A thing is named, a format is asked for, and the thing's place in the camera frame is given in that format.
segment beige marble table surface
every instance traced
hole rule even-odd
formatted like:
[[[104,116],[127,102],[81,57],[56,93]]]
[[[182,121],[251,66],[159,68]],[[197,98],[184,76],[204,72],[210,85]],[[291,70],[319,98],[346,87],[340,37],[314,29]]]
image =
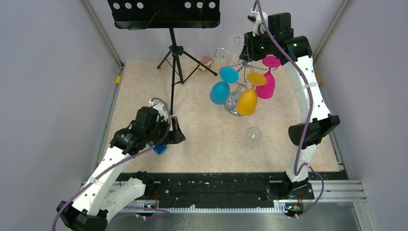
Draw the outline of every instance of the beige marble table surface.
[[[126,63],[107,145],[116,131],[135,119],[137,110],[148,106],[150,98],[160,97],[170,103],[172,69],[167,63],[157,69],[159,62]],[[216,60],[211,68],[218,72],[223,64],[224,61]],[[185,77],[195,68],[190,59],[182,59],[181,65]],[[284,69],[278,68],[273,75],[276,80],[274,96],[269,100],[259,99],[253,115],[234,117],[223,105],[215,105],[209,99],[209,92],[220,77],[197,70],[184,85],[175,86],[174,116],[178,117],[187,140],[169,145],[161,155],[151,150],[131,160],[124,172],[285,171],[292,155],[288,127],[300,122],[299,107]],[[262,138],[257,147],[248,148],[244,135],[252,126],[262,130]],[[339,170],[329,136],[318,146],[311,165],[317,171]]]

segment tripod leg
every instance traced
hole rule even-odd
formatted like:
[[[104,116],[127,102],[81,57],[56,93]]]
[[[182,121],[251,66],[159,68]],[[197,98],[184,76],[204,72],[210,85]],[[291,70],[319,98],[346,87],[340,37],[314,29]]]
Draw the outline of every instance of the tripod leg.
[[[174,82],[176,78],[176,59],[173,59],[173,76],[171,78],[171,104],[170,104],[170,115],[173,115],[173,100],[174,100]]]
[[[204,65],[203,63],[201,63],[200,61],[198,61],[196,58],[194,58],[192,55],[190,55],[189,53],[187,53],[186,51],[183,51],[183,53],[185,55],[187,55],[189,58],[191,58],[192,60],[194,60],[196,63],[200,64],[201,66],[203,66],[205,69],[207,69],[209,72],[213,73],[215,76],[217,76],[218,74],[216,72],[214,72],[213,70],[211,70],[208,66]]]
[[[162,66],[162,64],[165,62],[165,60],[168,58],[168,56],[170,55],[171,50],[168,51],[168,53],[166,54],[165,58],[160,62],[160,64],[157,66],[157,69],[160,69],[160,67]]]
[[[177,62],[177,69],[178,69],[178,76],[180,76],[180,83],[181,84],[184,84],[184,79],[183,79],[183,73],[181,72],[181,64],[180,64],[180,58],[179,58],[179,56],[177,55],[177,56],[174,56],[174,59],[176,60],[176,62]]]

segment gray wall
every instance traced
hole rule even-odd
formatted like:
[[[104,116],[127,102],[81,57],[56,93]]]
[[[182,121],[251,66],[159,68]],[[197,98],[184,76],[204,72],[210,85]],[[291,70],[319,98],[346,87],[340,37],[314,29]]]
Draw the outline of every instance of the gray wall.
[[[119,69],[79,0],[2,1],[0,31],[0,230],[50,230],[91,173]]]
[[[123,62],[128,59],[162,59],[168,52],[171,41],[167,29],[117,29],[107,1],[90,2]],[[267,14],[290,12],[295,34],[307,36],[313,49],[317,48],[341,3],[342,0],[261,0],[262,9]],[[254,0],[220,0],[221,24],[204,30],[175,29],[178,45],[197,58],[213,57],[215,49],[220,47],[233,52],[233,38],[253,30],[253,24],[246,18],[253,5]]]
[[[341,149],[381,230],[407,230],[406,0],[354,1],[317,60]]]

